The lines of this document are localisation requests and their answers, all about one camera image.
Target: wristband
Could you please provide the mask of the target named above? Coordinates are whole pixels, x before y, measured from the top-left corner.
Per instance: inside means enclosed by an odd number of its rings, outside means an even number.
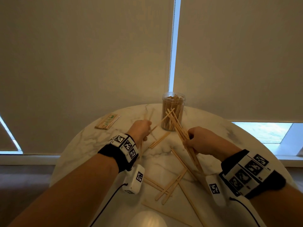
[[[286,180],[259,154],[242,150],[221,163],[220,177],[236,195],[251,199],[266,190],[282,189]]]
[[[119,173],[124,170],[130,171],[138,157],[138,149],[133,138],[123,133],[112,137],[98,153],[113,157],[119,167]]]

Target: person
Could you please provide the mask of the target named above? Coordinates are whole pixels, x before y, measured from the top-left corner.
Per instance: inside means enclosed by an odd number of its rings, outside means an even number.
[[[150,125],[148,120],[137,120],[126,134],[140,146],[147,140]],[[192,139],[184,142],[185,147],[222,162],[242,151],[205,128],[194,127],[188,133]],[[118,166],[115,158],[100,153],[46,190],[9,227],[88,226],[118,173],[130,167]],[[303,195],[289,184],[279,190],[263,191],[250,202],[267,227],[302,226]]]

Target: round table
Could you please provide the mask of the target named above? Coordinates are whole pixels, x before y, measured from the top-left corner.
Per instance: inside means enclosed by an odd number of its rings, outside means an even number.
[[[147,117],[149,118],[152,110],[154,110],[151,118],[153,127],[161,120],[162,104],[145,104],[119,109],[114,113],[119,114],[120,118],[109,130],[94,128],[99,119],[89,124],[74,137],[62,153],[51,177],[51,185],[95,155],[111,137],[120,132],[125,133],[133,122],[143,119],[145,113],[147,113]],[[207,128],[233,142],[241,149],[262,153],[262,156],[274,165],[275,169],[286,178],[287,182],[295,186],[293,179],[281,162],[255,137],[233,123],[203,110],[184,107],[182,125],[187,129],[195,126]],[[145,175],[162,185],[169,183],[183,170],[182,164],[171,152],[171,148],[174,148],[187,164],[193,169],[195,168],[176,132],[172,132],[155,148],[148,148],[152,142],[161,137],[165,132],[165,130],[158,127],[149,135],[148,141],[144,142],[142,147],[144,154],[141,162],[142,166],[146,169]],[[205,174],[209,175],[222,171],[221,162],[214,157],[199,154],[198,159]],[[123,183],[124,177],[124,172],[117,176],[97,213],[100,212],[113,192]],[[204,190],[202,185],[192,179],[188,173],[185,174],[182,182],[190,194],[191,200],[209,227],[256,226],[247,210],[237,202],[229,201],[227,206],[219,207],[214,203],[213,198]],[[158,193],[157,189],[145,183],[142,184],[141,191],[137,195],[118,191],[94,226],[127,226],[135,214],[142,210],[149,210],[149,208],[141,204],[142,200],[178,216],[194,227],[202,226],[179,186],[176,187],[172,193],[172,197],[168,199],[164,206],[161,204],[161,199],[158,202],[154,199]],[[242,196],[238,197],[238,199],[251,210],[259,224],[265,226],[250,202]],[[168,227],[187,226],[173,218],[163,214],[160,215],[165,219]]]

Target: transparent container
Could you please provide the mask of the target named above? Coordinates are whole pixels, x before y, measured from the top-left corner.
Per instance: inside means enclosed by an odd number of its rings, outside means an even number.
[[[167,92],[164,93],[162,96],[162,117],[161,120],[166,116],[167,109],[172,110],[173,108],[176,117],[178,118],[179,122],[182,121],[183,109],[185,103],[185,95],[179,92]],[[174,131],[175,126],[167,117],[162,123],[161,127],[168,131]]]

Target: white dome object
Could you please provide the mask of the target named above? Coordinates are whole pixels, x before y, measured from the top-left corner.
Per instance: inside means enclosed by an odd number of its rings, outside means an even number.
[[[142,211],[131,219],[128,227],[167,227],[167,225],[159,214],[153,211]]]

